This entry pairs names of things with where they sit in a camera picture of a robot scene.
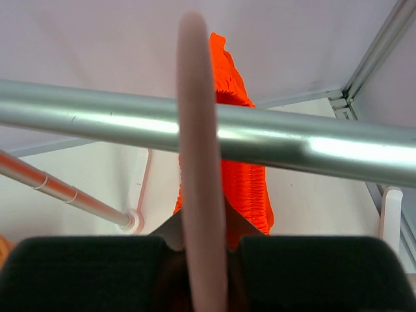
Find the orange shorts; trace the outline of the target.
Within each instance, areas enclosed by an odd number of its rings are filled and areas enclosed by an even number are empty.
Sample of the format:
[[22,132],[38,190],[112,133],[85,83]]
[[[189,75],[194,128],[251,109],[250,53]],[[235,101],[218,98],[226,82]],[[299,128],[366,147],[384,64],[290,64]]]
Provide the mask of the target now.
[[[216,102],[254,109],[244,81],[225,50],[226,38],[211,33],[209,45],[214,72]],[[274,213],[270,204],[264,166],[223,160],[222,186],[226,198],[227,245],[237,249],[241,237],[270,234]]]

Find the pink clothes hanger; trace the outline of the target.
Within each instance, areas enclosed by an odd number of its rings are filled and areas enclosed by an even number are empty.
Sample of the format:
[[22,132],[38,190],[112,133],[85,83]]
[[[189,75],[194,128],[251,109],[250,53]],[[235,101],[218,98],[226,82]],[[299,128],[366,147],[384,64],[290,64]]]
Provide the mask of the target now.
[[195,311],[226,311],[226,232],[215,90],[207,25],[198,12],[187,12],[179,22],[176,82],[181,216],[192,305]]

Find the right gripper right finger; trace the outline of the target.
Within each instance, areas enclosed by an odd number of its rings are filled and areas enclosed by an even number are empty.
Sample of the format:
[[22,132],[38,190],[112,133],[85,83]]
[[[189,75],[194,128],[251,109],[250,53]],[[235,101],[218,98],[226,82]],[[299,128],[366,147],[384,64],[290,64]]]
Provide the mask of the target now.
[[244,237],[229,311],[414,311],[396,253],[372,237]]

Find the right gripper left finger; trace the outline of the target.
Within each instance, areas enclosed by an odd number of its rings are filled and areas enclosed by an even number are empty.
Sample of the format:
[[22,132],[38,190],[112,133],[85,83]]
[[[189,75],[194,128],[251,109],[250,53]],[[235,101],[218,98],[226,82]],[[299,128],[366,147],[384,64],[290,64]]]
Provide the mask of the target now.
[[184,311],[158,237],[35,237],[1,269],[2,311]]

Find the orange plastic basket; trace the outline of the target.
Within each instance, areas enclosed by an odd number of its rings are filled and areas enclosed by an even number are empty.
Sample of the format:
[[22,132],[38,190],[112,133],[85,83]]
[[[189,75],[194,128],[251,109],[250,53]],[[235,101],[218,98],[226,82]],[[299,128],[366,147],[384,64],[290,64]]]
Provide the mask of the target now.
[[4,266],[15,245],[16,244],[14,242],[9,241],[2,235],[0,236],[0,268]]

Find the silver clothes rack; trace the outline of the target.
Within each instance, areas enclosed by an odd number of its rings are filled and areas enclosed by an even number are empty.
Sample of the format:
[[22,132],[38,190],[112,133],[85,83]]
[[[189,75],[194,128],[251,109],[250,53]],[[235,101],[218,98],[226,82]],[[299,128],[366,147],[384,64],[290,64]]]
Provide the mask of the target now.
[[[266,166],[274,234],[377,235],[366,181],[415,186],[415,130],[220,105],[218,141],[232,161]],[[172,99],[1,82],[1,150],[75,186],[118,214],[150,172],[144,231],[171,216],[179,189]]]

